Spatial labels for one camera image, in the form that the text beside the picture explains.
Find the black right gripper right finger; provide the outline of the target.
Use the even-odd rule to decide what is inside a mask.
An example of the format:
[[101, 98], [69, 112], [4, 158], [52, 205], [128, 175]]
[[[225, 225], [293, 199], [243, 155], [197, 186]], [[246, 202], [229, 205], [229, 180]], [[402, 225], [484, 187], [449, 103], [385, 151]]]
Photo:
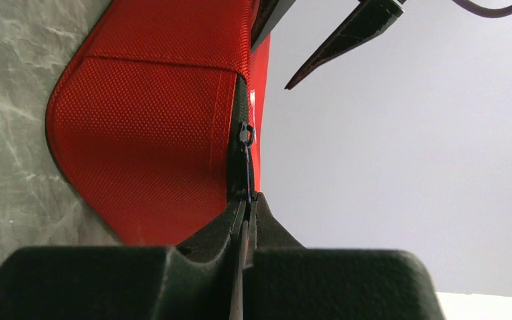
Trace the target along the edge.
[[260, 193], [243, 273], [246, 319], [442, 319], [427, 268], [408, 251], [308, 249]]

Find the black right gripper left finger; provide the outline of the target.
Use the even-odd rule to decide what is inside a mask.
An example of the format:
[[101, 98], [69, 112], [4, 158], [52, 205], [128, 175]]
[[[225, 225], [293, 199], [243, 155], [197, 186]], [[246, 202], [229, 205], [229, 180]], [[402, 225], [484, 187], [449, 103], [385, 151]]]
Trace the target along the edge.
[[178, 247], [19, 249], [0, 267], [0, 319], [228, 319], [245, 207]]

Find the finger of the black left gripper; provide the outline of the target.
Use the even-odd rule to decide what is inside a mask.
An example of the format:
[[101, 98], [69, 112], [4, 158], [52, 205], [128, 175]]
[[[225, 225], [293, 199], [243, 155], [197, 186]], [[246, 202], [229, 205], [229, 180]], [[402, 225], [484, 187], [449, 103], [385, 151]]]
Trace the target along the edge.
[[295, 72], [285, 88], [293, 89], [318, 67], [380, 36], [402, 16], [403, 1], [362, 0]]

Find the red medicine kit case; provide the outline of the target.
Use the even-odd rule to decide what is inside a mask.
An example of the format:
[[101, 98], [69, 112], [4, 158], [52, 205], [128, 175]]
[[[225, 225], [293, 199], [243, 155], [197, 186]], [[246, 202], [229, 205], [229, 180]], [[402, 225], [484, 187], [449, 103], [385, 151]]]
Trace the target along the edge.
[[233, 143], [261, 126], [277, 1], [112, 1], [48, 102], [66, 179], [127, 245], [176, 245], [232, 193]]

